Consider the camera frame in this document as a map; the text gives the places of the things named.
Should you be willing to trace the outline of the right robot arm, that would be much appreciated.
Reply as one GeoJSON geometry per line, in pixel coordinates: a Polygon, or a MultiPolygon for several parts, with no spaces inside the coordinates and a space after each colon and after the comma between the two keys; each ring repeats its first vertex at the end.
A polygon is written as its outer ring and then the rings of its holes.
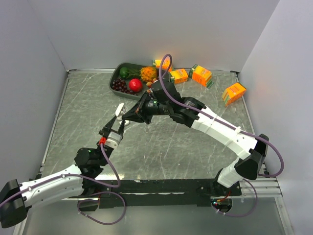
{"type": "Polygon", "coordinates": [[[258,177],[267,153],[259,136],[243,134],[240,127],[225,121],[199,100],[182,97],[171,82],[154,83],[150,91],[122,116],[122,120],[150,124],[153,116],[161,115],[207,134],[237,155],[236,160],[218,172],[213,184],[217,194],[225,195],[241,179],[255,180],[258,177]]]}

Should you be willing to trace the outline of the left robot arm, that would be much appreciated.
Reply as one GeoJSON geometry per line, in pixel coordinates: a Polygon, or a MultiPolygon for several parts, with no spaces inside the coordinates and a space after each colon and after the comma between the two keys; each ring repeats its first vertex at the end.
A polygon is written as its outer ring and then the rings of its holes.
{"type": "Polygon", "coordinates": [[[16,179],[8,181],[0,191],[1,227],[10,228],[19,224],[26,219],[30,209],[69,197],[93,196],[97,185],[119,187],[120,179],[117,179],[115,185],[96,179],[106,165],[109,165],[114,173],[117,172],[109,157],[123,139],[125,121],[121,121],[118,130],[113,130],[116,119],[117,117],[113,117],[100,130],[101,138],[96,148],[83,147],[77,151],[73,165],[28,182],[19,183],[16,179]]]}

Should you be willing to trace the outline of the white oval charging case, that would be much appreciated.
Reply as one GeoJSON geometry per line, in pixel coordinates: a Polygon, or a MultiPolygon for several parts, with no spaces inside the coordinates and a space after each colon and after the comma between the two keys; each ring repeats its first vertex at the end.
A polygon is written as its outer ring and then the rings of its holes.
{"type": "Polygon", "coordinates": [[[115,110],[115,116],[117,118],[117,120],[119,121],[119,123],[122,122],[122,116],[126,113],[127,108],[125,107],[124,103],[120,103],[117,106],[117,109],[115,110]]]}

